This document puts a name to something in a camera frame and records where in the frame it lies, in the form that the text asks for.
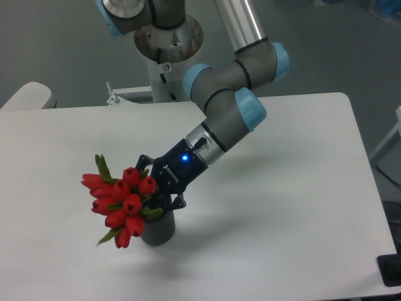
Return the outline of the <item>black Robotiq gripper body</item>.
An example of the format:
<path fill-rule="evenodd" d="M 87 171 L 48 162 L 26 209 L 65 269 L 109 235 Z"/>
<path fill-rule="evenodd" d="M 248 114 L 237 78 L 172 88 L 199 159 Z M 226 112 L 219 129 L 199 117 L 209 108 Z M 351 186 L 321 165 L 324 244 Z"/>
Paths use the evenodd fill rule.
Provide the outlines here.
<path fill-rule="evenodd" d="M 165 155 L 154 160 L 151 176 L 156 180 L 160 194 L 182 194 L 207 168 L 208 165 L 190 144 L 182 139 Z"/>

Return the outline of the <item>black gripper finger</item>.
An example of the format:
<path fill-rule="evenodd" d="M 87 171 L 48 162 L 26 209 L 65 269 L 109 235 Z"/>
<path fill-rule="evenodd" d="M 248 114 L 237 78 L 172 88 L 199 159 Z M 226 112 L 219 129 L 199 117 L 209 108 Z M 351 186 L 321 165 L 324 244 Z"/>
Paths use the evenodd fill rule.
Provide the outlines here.
<path fill-rule="evenodd" d="M 135 165 L 136 170 L 142 172 L 147 166 L 151 166 L 154 163 L 154 159 L 148 155 L 141 154 Z"/>
<path fill-rule="evenodd" d="M 183 194 L 178 194 L 174 199 L 172 199 L 171 194 L 155 193 L 147 202 L 147 209 L 149 211 L 161 209 L 163 213 L 183 209 L 184 207 L 185 199 Z"/>

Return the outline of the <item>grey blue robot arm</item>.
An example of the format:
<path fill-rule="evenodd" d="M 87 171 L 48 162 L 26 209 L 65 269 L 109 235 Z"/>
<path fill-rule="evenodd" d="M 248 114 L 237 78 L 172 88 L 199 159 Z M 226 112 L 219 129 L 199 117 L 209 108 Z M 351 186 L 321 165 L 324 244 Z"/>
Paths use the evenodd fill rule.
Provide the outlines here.
<path fill-rule="evenodd" d="M 143 155 L 137 162 L 140 171 L 152 168 L 158 186 L 154 193 L 143 193 L 145 215 L 183 208 L 186 187 L 266 118 L 253 90 L 285 76 L 288 53 L 268 40 L 251 1 L 216 1 L 236 56 L 220 69 L 195 62 L 204 35 L 183 1 L 96 5 L 112 35 L 134 34 L 147 62 L 153 101 L 191 101 L 206 116 L 162 157 Z"/>

